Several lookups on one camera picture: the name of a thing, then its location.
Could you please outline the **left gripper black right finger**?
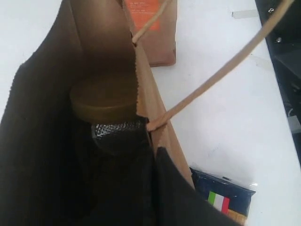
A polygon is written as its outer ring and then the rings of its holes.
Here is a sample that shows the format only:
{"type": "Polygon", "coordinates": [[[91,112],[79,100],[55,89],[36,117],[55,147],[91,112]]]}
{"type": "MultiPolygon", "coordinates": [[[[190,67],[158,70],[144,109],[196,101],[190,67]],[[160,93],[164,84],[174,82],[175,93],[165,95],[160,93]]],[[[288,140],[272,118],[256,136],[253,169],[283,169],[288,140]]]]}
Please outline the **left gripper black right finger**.
{"type": "Polygon", "coordinates": [[[154,162],[154,206],[158,226],[236,226],[188,184],[160,147],[154,162]]]}

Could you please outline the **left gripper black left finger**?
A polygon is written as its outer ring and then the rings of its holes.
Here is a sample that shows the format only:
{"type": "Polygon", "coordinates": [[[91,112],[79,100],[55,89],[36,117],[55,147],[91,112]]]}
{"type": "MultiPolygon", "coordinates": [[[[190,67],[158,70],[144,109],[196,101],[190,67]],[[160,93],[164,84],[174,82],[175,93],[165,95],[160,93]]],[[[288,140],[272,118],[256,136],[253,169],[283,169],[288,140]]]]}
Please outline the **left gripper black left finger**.
{"type": "Polygon", "coordinates": [[[119,175],[109,176],[99,189],[98,203],[79,226],[153,226],[153,152],[134,154],[119,175]]]}

